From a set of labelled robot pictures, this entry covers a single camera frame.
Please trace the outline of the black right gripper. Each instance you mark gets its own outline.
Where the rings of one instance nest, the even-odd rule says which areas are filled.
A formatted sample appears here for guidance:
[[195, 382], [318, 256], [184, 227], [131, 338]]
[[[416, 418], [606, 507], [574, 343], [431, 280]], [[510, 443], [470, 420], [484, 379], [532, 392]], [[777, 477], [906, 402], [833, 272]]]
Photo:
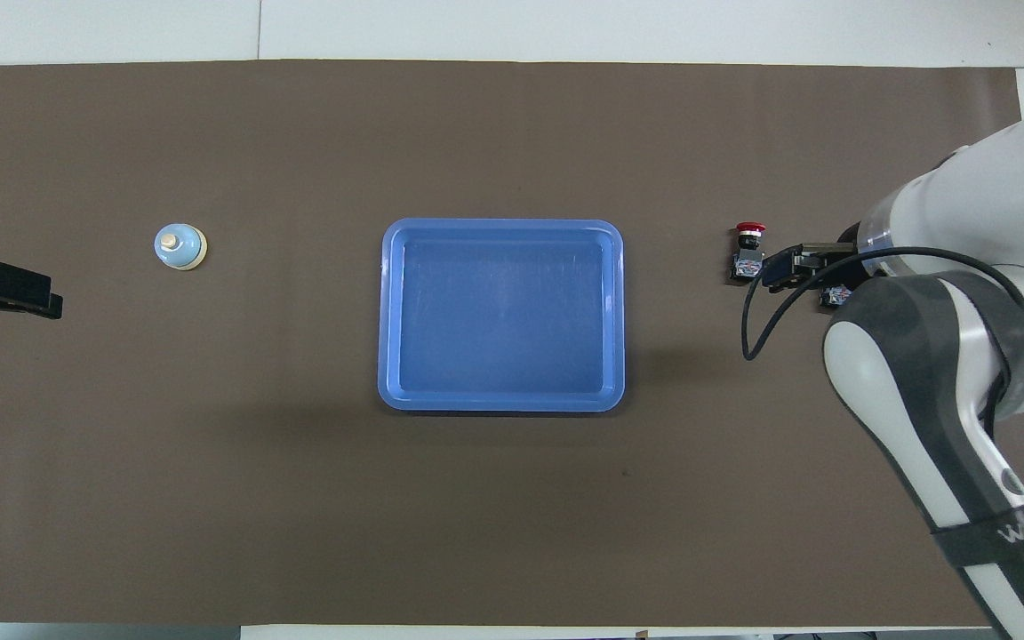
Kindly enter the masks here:
[[870, 278], [861, 259], [857, 242], [859, 222], [838, 236], [834, 243], [801, 243], [799, 252], [776, 252], [763, 260], [760, 286], [771, 292], [793, 289], [805, 281], [814, 288], [843, 286], [859, 288]]

